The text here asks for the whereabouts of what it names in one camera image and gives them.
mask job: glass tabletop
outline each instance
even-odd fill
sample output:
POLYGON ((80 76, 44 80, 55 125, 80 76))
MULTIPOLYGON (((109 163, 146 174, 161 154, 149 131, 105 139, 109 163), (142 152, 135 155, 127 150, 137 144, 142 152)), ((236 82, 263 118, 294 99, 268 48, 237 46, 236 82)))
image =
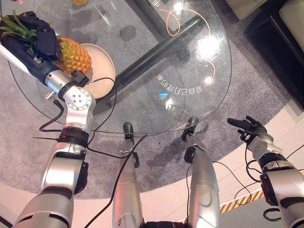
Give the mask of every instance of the glass tabletop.
MULTIPOLYGON (((200 121, 224 99, 231 77, 225 31, 208 0, 1 1, 2 15, 34 11, 59 35, 98 45, 111 57, 117 100, 101 132, 136 133, 181 130, 191 116, 200 121)), ((10 64, 24 96, 41 113, 59 110, 44 97, 50 91, 10 64)), ((96 100, 94 127, 109 115, 115 86, 96 100)))

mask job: round plate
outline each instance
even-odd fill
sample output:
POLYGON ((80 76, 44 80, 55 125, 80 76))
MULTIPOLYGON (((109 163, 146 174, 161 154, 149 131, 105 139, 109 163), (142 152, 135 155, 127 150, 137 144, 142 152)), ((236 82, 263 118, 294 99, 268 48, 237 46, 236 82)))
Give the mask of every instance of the round plate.
POLYGON ((84 88, 95 98, 103 97, 111 91, 114 83, 110 79, 103 79, 97 82, 91 81, 95 81, 103 77, 109 77, 115 81, 114 64, 108 53, 106 53, 106 51, 101 47, 94 44, 81 44, 81 46, 88 51, 92 60, 92 68, 86 74, 90 79, 90 83, 88 83, 84 88))

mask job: gray carpet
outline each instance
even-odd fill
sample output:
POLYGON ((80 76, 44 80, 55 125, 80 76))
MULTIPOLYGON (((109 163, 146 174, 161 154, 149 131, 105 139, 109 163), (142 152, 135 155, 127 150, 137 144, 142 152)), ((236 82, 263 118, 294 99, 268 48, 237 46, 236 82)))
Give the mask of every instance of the gray carpet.
MULTIPOLYGON (((228 117, 244 118, 249 114, 266 124, 282 109, 290 96, 243 35, 256 13, 238 21, 223 1, 212 2, 230 42, 232 76, 226 98, 197 127, 197 135, 204 141, 211 158, 218 160, 241 144, 236 129, 226 122, 228 117)), ((31 137, 57 135, 38 131, 39 126, 48 119, 22 95, 2 57, 0 66, 3 85, 0 88, 0 182, 38 193, 40 176, 53 142, 31 137)), ((139 145, 137 152, 141 165, 137 174, 140 191, 152 190, 185 178, 187 165, 183 161, 185 148, 180 135, 181 132, 153 135, 139 145)), ((91 146, 116 153, 122 140, 115 135, 98 133, 91 146)), ((88 184, 77 198, 110 197, 118 161, 92 152, 87 154, 86 161, 90 164, 88 184)))

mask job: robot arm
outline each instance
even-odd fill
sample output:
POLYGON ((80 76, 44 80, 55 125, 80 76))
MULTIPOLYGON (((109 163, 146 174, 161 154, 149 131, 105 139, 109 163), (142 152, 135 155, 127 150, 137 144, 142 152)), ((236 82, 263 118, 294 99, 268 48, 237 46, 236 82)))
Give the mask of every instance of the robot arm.
POLYGON ((285 228, 304 227, 304 178, 273 144, 273 137, 258 121, 247 116, 248 121, 227 119, 228 123, 244 129, 241 140, 247 143, 261 169, 262 190, 266 202, 277 206, 285 228))
POLYGON ((55 143, 43 174, 42 192, 33 198, 17 218, 15 228, 70 228, 73 195, 86 186, 88 163, 86 147, 93 122, 94 97, 83 86, 88 78, 72 72, 69 78, 51 63, 56 58, 57 39, 53 29, 33 12, 19 16, 37 30, 37 50, 32 52, 15 37, 1 37, 0 52, 9 61, 32 75, 67 105, 66 122, 55 143))

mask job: cushion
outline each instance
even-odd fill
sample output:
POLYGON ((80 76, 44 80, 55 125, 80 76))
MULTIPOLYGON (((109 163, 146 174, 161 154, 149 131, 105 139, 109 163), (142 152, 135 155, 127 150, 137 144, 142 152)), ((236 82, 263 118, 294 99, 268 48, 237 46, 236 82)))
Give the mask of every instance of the cushion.
POLYGON ((240 20, 245 19, 266 1, 267 0, 226 0, 240 20))
POLYGON ((304 51, 304 0, 289 0, 280 9, 280 17, 304 51))

